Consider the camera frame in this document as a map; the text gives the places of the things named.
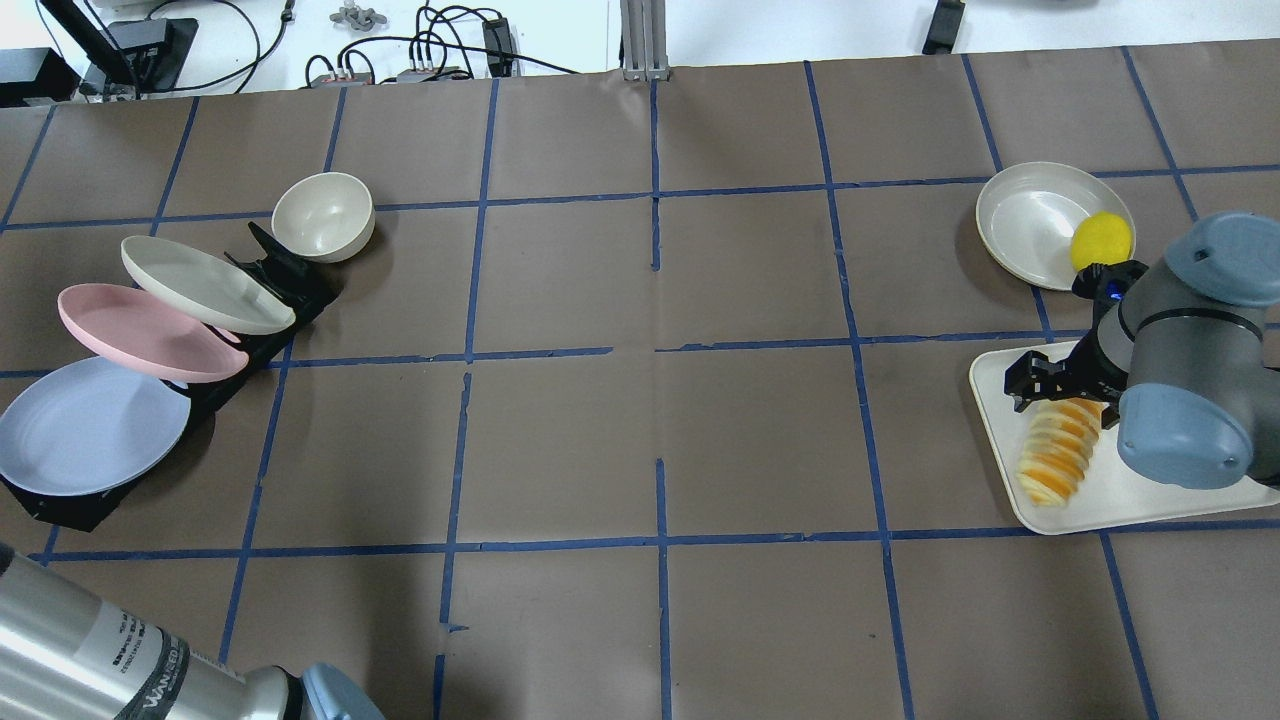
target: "blue joint cap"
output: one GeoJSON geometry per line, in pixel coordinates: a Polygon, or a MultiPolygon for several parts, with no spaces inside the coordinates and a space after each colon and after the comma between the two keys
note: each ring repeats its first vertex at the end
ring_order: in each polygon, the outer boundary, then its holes
{"type": "Polygon", "coordinates": [[[1253,462],[1253,439],[1234,416],[1161,383],[1132,386],[1120,396],[1116,450],[1139,475],[1189,489],[1233,486],[1253,462]]]}
{"type": "Polygon", "coordinates": [[[1211,300],[1243,307],[1280,302],[1280,223],[1271,218],[1210,215],[1169,246],[1165,263],[1211,300]]]}

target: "yellow fruit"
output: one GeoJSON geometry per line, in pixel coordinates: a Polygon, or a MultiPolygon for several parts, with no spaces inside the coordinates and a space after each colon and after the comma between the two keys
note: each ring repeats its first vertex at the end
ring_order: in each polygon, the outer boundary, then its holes
{"type": "Polygon", "coordinates": [[[1071,237],[1071,266],[1080,272],[1093,263],[1114,265],[1133,254],[1133,229],[1115,213],[1089,215],[1071,237]]]}

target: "pink plate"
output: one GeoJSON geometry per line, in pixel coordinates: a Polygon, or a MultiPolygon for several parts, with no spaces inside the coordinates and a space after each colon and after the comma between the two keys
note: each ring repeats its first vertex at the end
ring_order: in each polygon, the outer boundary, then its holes
{"type": "Polygon", "coordinates": [[[58,314],[84,347],[155,378],[211,383],[248,364],[248,355],[145,290],[77,284],[59,293],[58,314]]]}

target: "rectangular white tray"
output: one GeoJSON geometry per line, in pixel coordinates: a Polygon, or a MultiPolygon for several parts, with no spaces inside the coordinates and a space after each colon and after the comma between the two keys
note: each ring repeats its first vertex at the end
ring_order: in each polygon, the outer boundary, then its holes
{"type": "Polygon", "coordinates": [[[1057,361],[1066,357],[1073,347],[1074,341],[997,350],[979,355],[969,366],[969,386],[978,401],[991,448],[996,454],[1000,477],[1005,482],[1014,514],[1028,529],[1057,536],[1280,502],[1280,491],[1248,478],[1222,489],[1187,489],[1148,480],[1130,470],[1116,454],[1116,425],[1102,432],[1089,471],[1066,507],[1038,507],[1032,503],[1018,484],[1016,468],[1034,406],[1021,414],[1014,413],[1014,400],[1005,395],[1005,370],[1028,350],[1038,350],[1050,360],[1057,361]]]}

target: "light blue plate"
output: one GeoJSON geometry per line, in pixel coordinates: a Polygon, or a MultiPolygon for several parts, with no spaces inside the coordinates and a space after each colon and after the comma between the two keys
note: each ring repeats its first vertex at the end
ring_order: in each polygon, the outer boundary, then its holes
{"type": "Polygon", "coordinates": [[[156,378],[90,357],[54,370],[0,416],[0,475],[35,493],[124,484],[173,450],[191,400],[156,378]]]}

